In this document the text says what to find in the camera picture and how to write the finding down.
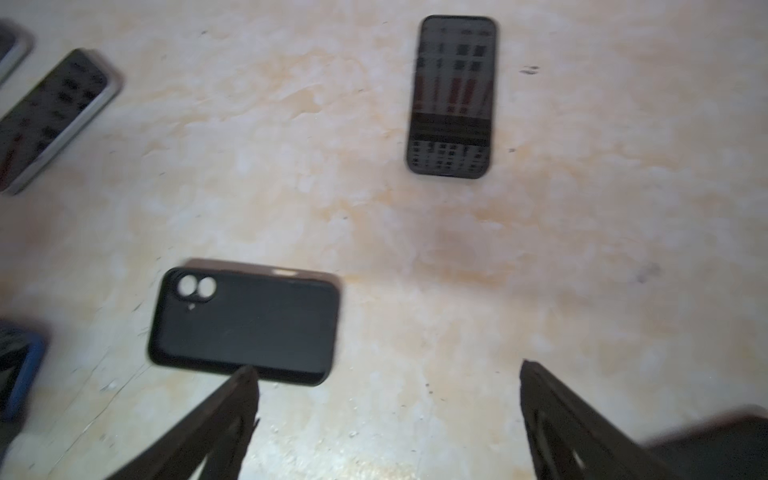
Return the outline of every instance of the white floor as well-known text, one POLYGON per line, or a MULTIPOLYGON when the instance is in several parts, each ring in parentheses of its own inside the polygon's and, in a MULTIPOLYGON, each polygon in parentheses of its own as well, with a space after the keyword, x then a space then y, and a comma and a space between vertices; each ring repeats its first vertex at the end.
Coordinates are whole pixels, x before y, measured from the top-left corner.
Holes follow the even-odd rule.
POLYGON ((0 199, 0 314, 52 343, 5 478, 103 478, 222 381, 152 366, 190 257, 335 273, 336 365, 263 382, 241 478, 533 478, 536 359, 633 438, 768 406, 768 4, 5 0, 125 87, 0 199), (493 166, 403 164, 419 21, 499 26, 493 166), (537 74, 520 70, 538 66, 537 74))

